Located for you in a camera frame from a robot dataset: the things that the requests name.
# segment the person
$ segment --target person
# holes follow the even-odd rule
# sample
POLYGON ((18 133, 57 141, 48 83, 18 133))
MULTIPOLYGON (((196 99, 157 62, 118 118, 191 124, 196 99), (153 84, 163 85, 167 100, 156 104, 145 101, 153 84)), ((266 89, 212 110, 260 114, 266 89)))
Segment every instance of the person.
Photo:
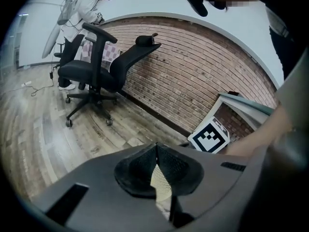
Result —
MULTIPOLYGON (((233 6, 252 0, 216 0, 233 6)), ((308 129, 309 125, 309 54, 307 0, 260 0, 265 3, 270 36, 281 61, 284 84, 277 91, 280 104, 255 132, 230 144, 226 154, 250 156, 263 145, 292 128, 308 129)))
MULTIPOLYGON (((76 13, 71 16, 68 22, 61 26, 65 38, 64 50, 60 59, 61 66, 74 60, 78 48, 86 35, 86 30, 82 28, 84 22, 101 25, 104 19, 100 12, 97 12, 97 5, 102 0, 77 0, 75 5, 76 13)), ((63 77, 58 79, 59 90, 71 90, 75 85, 70 80, 63 77)))

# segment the office chair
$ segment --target office chair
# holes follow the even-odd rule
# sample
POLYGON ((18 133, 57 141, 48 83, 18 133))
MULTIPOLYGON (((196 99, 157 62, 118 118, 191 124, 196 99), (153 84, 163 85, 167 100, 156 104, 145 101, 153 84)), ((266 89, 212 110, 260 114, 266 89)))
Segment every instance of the office chair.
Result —
POLYGON ((94 33, 97 40, 94 42, 91 54, 91 63, 81 60, 73 60, 58 70, 58 75, 66 79, 77 81, 80 83, 89 84, 89 92, 86 94, 68 94, 66 103, 70 103, 71 98, 82 99, 77 107, 67 116, 66 125, 72 127, 72 120, 70 117, 78 110, 84 107, 87 103, 93 103, 102 112, 103 116, 107 118, 108 126, 112 125, 112 118, 110 114, 102 109, 102 100, 116 101, 116 97, 105 96, 100 94, 101 88, 108 92, 116 93, 120 91, 126 81, 126 73, 136 62, 158 49, 161 44, 154 44, 154 37, 139 36, 136 39, 136 44, 116 58, 111 66, 110 72, 101 68, 102 55, 105 43, 117 43, 117 39, 89 23, 84 23, 83 28, 94 33))
MULTIPOLYGON (((64 44, 62 44, 62 43, 57 43, 57 44, 60 46, 60 52, 55 52, 55 53, 54 53, 54 56, 55 56, 56 58, 61 58, 61 57, 62 57, 62 46, 63 46, 64 44)), ((56 66, 53 67, 53 70, 56 69, 56 68, 58 68, 59 66, 60 66, 60 64, 57 64, 56 66)))

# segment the sleeve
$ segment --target sleeve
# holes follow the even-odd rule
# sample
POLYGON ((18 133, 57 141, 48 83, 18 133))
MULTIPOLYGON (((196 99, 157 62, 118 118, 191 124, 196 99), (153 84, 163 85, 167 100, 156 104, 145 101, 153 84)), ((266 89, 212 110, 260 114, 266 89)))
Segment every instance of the sleeve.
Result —
POLYGON ((284 84, 277 91, 277 97, 296 128, 309 128, 309 50, 303 52, 299 61, 284 84))
POLYGON ((93 23, 96 21, 98 15, 92 9, 97 2, 98 0, 78 0, 77 12, 86 22, 93 23))

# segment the wood plank floor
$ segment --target wood plank floor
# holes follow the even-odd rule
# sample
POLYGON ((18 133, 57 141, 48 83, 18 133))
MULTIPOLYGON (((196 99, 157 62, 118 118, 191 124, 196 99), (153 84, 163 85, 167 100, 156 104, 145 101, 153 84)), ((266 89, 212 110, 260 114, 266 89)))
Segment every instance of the wood plank floor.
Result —
MULTIPOLYGON (((149 142, 180 144, 186 138, 120 95, 116 106, 104 101, 113 117, 106 119, 87 105, 67 128, 65 116, 79 102, 65 103, 68 91, 44 88, 32 97, 33 89, 21 87, 32 81, 36 88, 49 86, 50 66, 16 71, 0 87, 0 146, 2 164, 15 189, 24 198, 38 195, 47 186, 88 159, 149 142)), ((78 88, 70 93, 87 92, 78 88)))

